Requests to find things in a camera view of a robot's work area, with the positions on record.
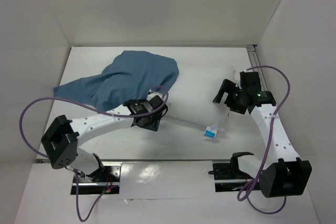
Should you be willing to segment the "white pillow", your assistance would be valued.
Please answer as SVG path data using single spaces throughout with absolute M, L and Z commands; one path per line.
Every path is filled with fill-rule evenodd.
M 178 75 L 157 81 L 169 91 L 167 116 L 223 131 L 229 110 L 214 103 L 225 79 L 235 81 L 234 67 L 197 66 L 178 62 Z

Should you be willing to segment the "blue pillowcase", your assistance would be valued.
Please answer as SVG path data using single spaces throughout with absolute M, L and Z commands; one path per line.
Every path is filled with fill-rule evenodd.
M 54 88 L 54 96 L 109 111 L 123 102 L 147 98 L 150 89 L 170 89 L 179 75 L 177 62 L 147 51 L 126 50 L 102 73 Z

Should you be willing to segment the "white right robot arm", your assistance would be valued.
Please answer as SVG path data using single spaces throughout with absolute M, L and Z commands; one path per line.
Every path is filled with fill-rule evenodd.
M 268 151 L 265 161 L 251 152 L 234 153 L 229 173 L 239 179 L 255 178 L 266 198 L 302 195 L 312 172 L 311 164 L 303 161 L 290 143 L 278 115 L 279 106 L 270 91 L 261 89 L 259 74 L 241 72 L 240 85 L 225 79 L 213 102 L 220 103 L 224 94 L 230 111 L 251 115 Z

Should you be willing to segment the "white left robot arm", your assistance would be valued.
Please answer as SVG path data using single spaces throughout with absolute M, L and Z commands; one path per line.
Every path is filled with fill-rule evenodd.
M 41 143 L 53 169 L 68 166 L 91 181 L 99 181 L 108 169 L 95 153 L 81 148 L 87 141 L 112 131 L 134 126 L 157 131 L 168 107 L 159 95 L 146 100 L 129 100 L 118 107 L 80 119 L 56 117 Z

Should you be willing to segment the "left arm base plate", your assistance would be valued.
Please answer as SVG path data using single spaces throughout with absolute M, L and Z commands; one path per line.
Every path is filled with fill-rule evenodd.
M 92 181 L 83 173 L 78 175 L 78 195 L 107 195 L 119 194 L 121 163 L 104 163 L 103 174 L 95 181 Z

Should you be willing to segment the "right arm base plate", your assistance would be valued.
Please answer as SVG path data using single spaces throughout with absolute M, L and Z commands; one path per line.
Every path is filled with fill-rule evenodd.
M 216 193 L 239 192 L 247 182 L 252 180 L 252 177 L 245 173 L 232 172 L 228 162 L 213 163 L 213 169 L 208 174 L 214 178 Z

